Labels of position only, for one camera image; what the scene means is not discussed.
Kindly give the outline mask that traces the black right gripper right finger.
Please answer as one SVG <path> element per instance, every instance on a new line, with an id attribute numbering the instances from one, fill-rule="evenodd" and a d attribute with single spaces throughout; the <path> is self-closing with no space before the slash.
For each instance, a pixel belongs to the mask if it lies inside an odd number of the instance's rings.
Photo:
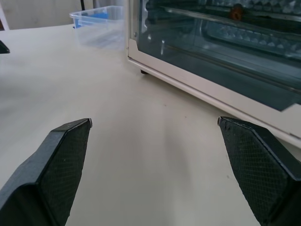
<path id="1" fill-rule="evenodd" d="M 301 162 L 266 128 L 230 117 L 217 122 L 233 174 L 262 226 L 301 224 Z"/>

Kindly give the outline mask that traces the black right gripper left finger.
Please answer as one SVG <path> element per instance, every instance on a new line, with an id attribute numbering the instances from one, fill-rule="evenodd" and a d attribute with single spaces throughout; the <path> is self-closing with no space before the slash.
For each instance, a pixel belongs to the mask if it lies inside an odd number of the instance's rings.
<path id="1" fill-rule="evenodd" d="M 92 120 L 53 129 L 0 190 L 2 226 L 64 226 L 81 180 Z"/>

